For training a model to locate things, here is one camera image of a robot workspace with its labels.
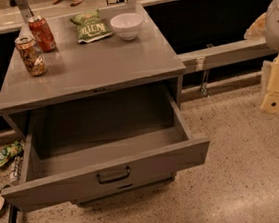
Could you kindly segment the orange patterned drink can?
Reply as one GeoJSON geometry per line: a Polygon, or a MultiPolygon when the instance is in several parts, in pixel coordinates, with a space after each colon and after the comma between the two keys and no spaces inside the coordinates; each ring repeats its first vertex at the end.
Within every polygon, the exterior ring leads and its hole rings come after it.
{"type": "Polygon", "coordinates": [[[17,48],[22,62],[31,76],[40,76],[46,72],[44,56],[35,38],[31,35],[16,38],[15,48],[17,48]]]}

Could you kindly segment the grey drawer cabinet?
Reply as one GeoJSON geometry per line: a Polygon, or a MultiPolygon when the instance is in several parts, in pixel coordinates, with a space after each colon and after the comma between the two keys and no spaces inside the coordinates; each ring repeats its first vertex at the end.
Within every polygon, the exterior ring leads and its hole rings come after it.
{"type": "Polygon", "coordinates": [[[14,52],[0,90],[0,113],[10,116],[182,75],[185,65],[141,5],[102,8],[99,16],[108,23],[125,12],[143,17],[140,33],[133,41],[113,35],[81,45],[76,41],[76,27],[70,15],[49,18],[57,48],[44,54],[47,71],[40,77],[30,76],[14,52]]]}

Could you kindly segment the red soda can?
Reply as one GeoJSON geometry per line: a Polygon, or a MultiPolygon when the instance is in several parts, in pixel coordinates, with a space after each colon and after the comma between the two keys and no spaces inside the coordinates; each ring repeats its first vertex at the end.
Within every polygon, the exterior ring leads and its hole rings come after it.
{"type": "Polygon", "coordinates": [[[41,16],[30,17],[28,26],[43,52],[48,53],[48,51],[55,50],[55,39],[45,18],[41,16]]]}

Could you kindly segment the open grey top drawer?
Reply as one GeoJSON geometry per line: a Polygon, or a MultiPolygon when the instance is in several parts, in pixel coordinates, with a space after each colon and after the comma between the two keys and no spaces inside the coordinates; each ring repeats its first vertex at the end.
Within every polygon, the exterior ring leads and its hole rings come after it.
{"type": "Polygon", "coordinates": [[[29,118],[19,184],[2,192],[24,212],[170,179],[202,165],[210,145],[191,134],[159,83],[35,109],[29,118]],[[126,166],[126,180],[97,183],[97,174],[126,166]]]}

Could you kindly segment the white bowl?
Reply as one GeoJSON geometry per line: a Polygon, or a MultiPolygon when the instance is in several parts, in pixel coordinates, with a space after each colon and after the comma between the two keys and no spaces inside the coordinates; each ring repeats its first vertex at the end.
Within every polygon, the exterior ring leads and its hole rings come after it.
{"type": "Polygon", "coordinates": [[[143,17],[137,13],[119,14],[110,20],[113,31],[122,40],[133,40],[142,27],[143,17]]]}

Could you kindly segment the green chip bag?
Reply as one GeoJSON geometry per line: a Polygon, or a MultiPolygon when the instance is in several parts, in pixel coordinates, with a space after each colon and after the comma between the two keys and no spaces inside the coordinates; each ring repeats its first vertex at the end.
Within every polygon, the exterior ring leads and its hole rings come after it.
{"type": "Polygon", "coordinates": [[[79,44],[92,43],[107,38],[113,33],[102,21],[98,10],[89,10],[70,18],[70,22],[76,27],[77,42],[79,44]]]}

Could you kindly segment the white packet on floor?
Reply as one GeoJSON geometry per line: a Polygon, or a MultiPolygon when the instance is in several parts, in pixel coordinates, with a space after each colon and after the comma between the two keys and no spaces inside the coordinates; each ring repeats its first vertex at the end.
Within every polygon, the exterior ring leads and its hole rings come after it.
{"type": "Polygon", "coordinates": [[[11,171],[9,176],[10,185],[16,185],[19,182],[21,169],[23,166],[23,157],[18,156],[16,157],[11,164],[11,171]]]}

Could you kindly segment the green snack bag on floor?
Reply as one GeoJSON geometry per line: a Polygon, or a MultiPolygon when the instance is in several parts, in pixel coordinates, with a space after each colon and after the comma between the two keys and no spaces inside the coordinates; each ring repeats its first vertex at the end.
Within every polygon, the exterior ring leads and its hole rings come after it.
{"type": "Polygon", "coordinates": [[[23,146],[17,140],[0,151],[0,168],[8,163],[12,158],[17,157],[23,151],[23,146]]]}

